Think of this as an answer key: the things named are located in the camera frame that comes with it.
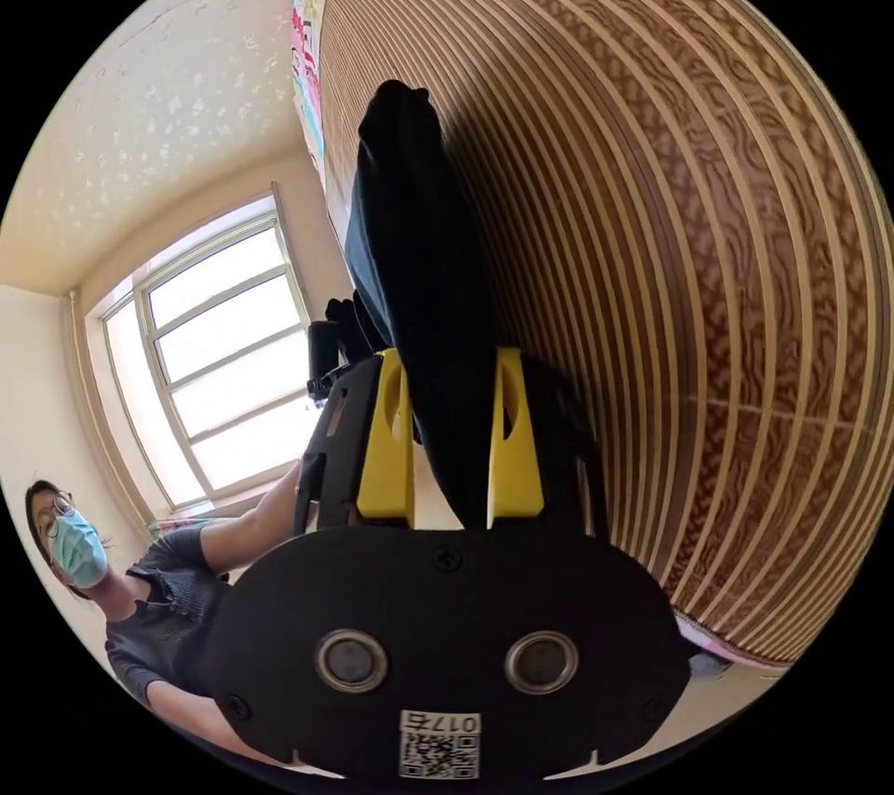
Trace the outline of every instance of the face mask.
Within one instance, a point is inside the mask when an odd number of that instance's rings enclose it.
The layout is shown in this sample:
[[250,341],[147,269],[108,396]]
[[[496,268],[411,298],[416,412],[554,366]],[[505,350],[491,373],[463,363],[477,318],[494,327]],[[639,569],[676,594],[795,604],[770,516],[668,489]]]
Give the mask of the face mask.
[[99,533],[77,510],[56,522],[59,531],[49,542],[53,559],[75,587],[95,587],[109,570]]

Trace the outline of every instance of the striped mat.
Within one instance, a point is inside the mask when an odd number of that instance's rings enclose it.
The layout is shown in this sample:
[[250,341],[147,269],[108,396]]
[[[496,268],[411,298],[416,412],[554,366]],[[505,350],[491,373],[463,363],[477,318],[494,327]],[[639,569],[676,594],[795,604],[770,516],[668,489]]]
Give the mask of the striped mat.
[[817,636],[894,484],[894,227],[743,0],[327,0],[327,203],[388,78],[430,90],[503,338],[576,384],[614,542],[728,648]]

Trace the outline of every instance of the woman's arm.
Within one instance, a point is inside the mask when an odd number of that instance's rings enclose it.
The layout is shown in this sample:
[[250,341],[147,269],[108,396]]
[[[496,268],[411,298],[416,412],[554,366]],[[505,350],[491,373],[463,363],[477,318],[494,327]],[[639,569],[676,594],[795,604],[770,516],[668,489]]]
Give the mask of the woman's arm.
[[[295,499],[301,461],[281,478],[261,502],[238,519],[206,525],[200,534],[202,553],[217,574],[251,565],[264,553],[292,537]],[[311,504],[307,528],[316,522],[317,506]]]
[[276,767],[300,767],[300,761],[282,764],[268,758],[260,751],[247,746],[230,726],[213,699],[193,695],[165,680],[154,680],[146,688],[149,707],[162,721],[179,727],[186,733],[198,736],[218,748],[225,748],[237,755],[274,764]]

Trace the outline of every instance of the sticker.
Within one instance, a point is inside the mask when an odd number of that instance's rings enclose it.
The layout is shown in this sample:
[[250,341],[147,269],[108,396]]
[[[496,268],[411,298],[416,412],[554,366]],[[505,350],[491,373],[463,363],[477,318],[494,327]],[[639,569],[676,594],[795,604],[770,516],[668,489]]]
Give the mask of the sticker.
[[400,713],[400,776],[478,779],[481,715]]

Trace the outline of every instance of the eyeglasses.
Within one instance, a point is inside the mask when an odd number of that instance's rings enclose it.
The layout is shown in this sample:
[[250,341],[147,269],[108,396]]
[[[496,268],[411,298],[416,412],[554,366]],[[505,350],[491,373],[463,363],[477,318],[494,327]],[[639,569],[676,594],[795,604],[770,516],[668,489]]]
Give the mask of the eyeglasses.
[[37,514],[37,530],[48,538],[54,538],[59,533],[59,516],[71,516],[74,512],[75,501],[71,494],[54,494],[53,505]]

